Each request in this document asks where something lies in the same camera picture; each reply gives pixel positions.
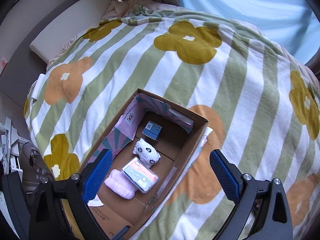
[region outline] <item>light blue curtain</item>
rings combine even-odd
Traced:
[[[179,0],[181,6],[250,22],[306,63],[319,49],[320,23],[305,0]]]

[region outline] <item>silver bolt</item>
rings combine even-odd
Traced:
[[[47,177],[43,177],[43,178],[41,179],[41,183],[43,183],[43,184],[48,183],[48,181],[49,181],[49,178],[47,178]]]
[[[279,180],[278,178],[273,179],[273,181],[274,181],[277,185],[281,184],[281,180]]]
[[[71,175],[71,179],[73,179],[73,180],[77,180],[79,178],[80,178],[80,175],[78,173],[74,173]]]
[[[250,174],[246,173],[246,174],[243,175],[243,178],[245,180],[250,180],[250,179],[252,179],[252,176]]]

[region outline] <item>blanket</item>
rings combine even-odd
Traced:
[[[214,237],[234,205],[209,165],[217,148],[242,173],[282,181],[301,238],[320,208],[319,85],[310,70],[248,23],[142,6],[107,18],[50,65],[26,101],[31,139],[56,180],[77,172],[138,87],[203,115],[213,131],[132,239]]]

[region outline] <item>pink fuzzy sock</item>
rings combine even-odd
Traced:
[[[115,193],[126,199],[132,199],[138,188],[121,171],[111,171],[104,183]]]

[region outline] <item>gray headboard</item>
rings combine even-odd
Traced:
[[[5,67],[0,77],[0,91],[22,108],[31,85],[41,73],[46,72],[47,67],[47,64],[31,51],[30,43],[58,15],[78,1],[66,0],[41,20],[20,43]]]

